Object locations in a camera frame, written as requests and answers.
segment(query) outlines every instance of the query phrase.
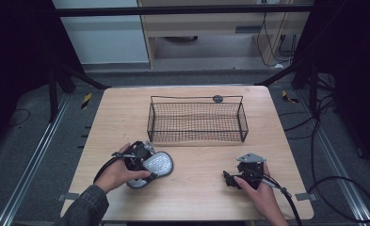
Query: black metal mesh basket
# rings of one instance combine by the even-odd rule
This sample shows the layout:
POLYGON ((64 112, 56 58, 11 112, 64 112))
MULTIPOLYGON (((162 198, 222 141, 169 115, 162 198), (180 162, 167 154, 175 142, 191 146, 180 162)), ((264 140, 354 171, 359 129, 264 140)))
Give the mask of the black metal mesh basket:
POLYGON ((242 141, 249 128, 243 96, 152 96, 148 135, 151 142, 242 141))

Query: person's left hand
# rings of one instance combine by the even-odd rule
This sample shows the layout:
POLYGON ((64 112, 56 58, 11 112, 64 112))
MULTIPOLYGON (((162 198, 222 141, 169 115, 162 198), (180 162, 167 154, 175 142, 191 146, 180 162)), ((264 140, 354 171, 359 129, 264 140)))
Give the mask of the person's left hand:
MULTIPOLYGON (((124 152, 128 147, 129 143, 125 144, 120 148, 120 153, 124 152)), ((122 186, 126 182, 134 179, 140 179, 150 176, 151 173, 146 170, 131 171, 128 170, 123 162, 123 159, 115 161, 100 175, 99 179, 94 183, 96 186, 101 188, 105 194, 109 191, 122 186)))

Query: desk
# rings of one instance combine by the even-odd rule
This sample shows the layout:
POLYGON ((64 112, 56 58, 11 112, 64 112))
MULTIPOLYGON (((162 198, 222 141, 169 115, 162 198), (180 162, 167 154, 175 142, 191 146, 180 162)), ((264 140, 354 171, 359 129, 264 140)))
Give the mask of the desk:
MULTIPOLYGON (((220 6, 255 5, 257 0, 137 0, 141 7, 177 6, 220 6)), ((305 4, 314 0, 279 0, 280 4, 305 4)), ((309 12, 269 12, 265 17, 265 30, 261 32, 258 45, 264 62, 274 61, 280 45, 281 35, 301 34, 309 12)), ((256 35, 263 25, 264 13, 207 13, 183 15, 143 15, 141 16, 146 46, 151 65, 159 37, 190 37, 236 35, 237 27, 250 27, 250 34, 256 35)))
MULTIPOLYGON (((266 87, 159 87, 107 89, 73 177, 70 192, 81 193, 110 155, 127 142, 145 141, 150 97, 243 95, 249 134, 242 142, 188 142, 154 145, 174 162, 171 175, 135 190, 122 186, 108 193, 104 220, 250 220, 261 219, 244 191, 227 187, 222 171, 237 173, 236 158, 248 152, 267 159, 271 176, 287 187, 301 218, 311 218, 309 201, 294 194, 305 192, 297 165, 266 87)), ((294 218, 287 200, 275 189, 286 218, 294 218)), ((61 216, 72 201, 65 201, 61 216)))

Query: gray carpet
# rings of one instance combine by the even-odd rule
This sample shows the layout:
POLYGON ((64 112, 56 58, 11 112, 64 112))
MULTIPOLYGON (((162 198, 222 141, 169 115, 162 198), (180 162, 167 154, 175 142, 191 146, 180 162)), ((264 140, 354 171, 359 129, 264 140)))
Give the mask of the gray carpet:
MULTIPOLYGON (((91 74, 90 76, 106 85, 120 86, 170 86, 170 85, 214 85, 214 84, 253 84, 269 77, 274 72, 266 71, 196 71, 164 73, 124 73, 91 74)), ((272 85, 270 92, 277 107, 283 128, 289 128, 308 119, 302 104, 293 104, 282 99, 282 90, 288 91, 289 97, 299 98, 289 88, 289 78, 283 78, 272 85)), ((56 198, 68 191, 75 168, 86 143, 83 135, 88 134, 103 92, 75 80, 77 90, 71 96, 56 134, 44 156, 38 172, 28 189, 15 221, 55 221, 59 218, 62 202, 56 198), (91 92, 92 98, 87 109, 80 109, 84 96, 91 92)), ((49 119, 48 88, 42 87, 25 94, 17 106, 30 112, 26 120, 26 111, 17 111, 5 134, 0 137, 0 213, 6 205, 15 185, 20 180, 26 164, 35 151, 49 119)), ((328 134, 330 142, 340 156, 352 179, 365 186, 370 193, 370 160, 360 159, 356 154, 355 143, 350 139, 335 107, 328 109, 321 116, 322 128, 328 134)), ((311 139, 297 138, 311 134, 313 125, 306 123, 286 133, 294 154, 302 180, 306 187, 313 184, 311 176, 311 139)), ((315 143, 314 163, 318 179, 332 175, 327 157, 321 151, 320 144, 315 143)), ((352 216, 346 199, 337 182, 329 182, 321 188, 324 196, 335 206, 352 216)), ((321 199, 313 202, 314 218, 305 220, 304 225, 359 225, 346 220, 328 208, 321 199)), ((258 221, 257 225, 266 225, 258 221)))

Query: hand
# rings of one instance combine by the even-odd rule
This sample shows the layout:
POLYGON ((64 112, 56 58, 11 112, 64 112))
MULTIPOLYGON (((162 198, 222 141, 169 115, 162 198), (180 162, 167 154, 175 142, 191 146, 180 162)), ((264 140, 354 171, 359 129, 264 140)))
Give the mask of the hand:
MULTIPOLYGON (((264 173, 266 175, 270 175, 266 163, 264 163, 264 173)), ((249 198, 255 204, 258 212, 266 218, 267 221, 269 221, 270 225, 288 225, 288 222, 285 220, 278 202, 276 201, 272 187, 264 183, 260 183, 258 189, 255 190, 245 180, 239 177, 234 177, 234 179, 247 193, 249 198)))
MULTIPOLYGON (((127 143, 125 146, 120 148, 120 153, 123 153, 129 147, 129 145, 130 144, 127 143)), ((119 159, 105 169, 105 171, 94 184, 101 188, 105 194, 107 194, 109 191, 122 186, 130 180, 145 178, 150 175, 150 172, 146 170, 128 170, 123 162, 123 159, 119 159)))

